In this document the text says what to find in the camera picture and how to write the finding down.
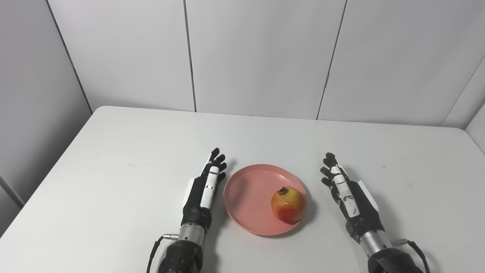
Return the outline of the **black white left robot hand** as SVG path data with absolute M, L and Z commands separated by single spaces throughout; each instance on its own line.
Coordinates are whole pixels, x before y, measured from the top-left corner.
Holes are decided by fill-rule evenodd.
M 216 147 L 212 150 L 202 172 L 194 179 L 188 199 L 183 207 L 181 225 L 196 224 L 206 233 L 213 220 L 211 204 L 217 192 L 217 186 L 226 177 L 225 155 Z

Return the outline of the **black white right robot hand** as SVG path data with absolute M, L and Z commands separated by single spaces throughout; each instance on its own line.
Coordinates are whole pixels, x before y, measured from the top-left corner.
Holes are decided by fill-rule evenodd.
M 350 237 L 359 243 L 367 232 L 385 231 L 377 205 L 368 190 L 362 188 L 363 183 L 351 180 L 332 152 L 325 154 L 323 163 L 321 181 L 339 206 Z

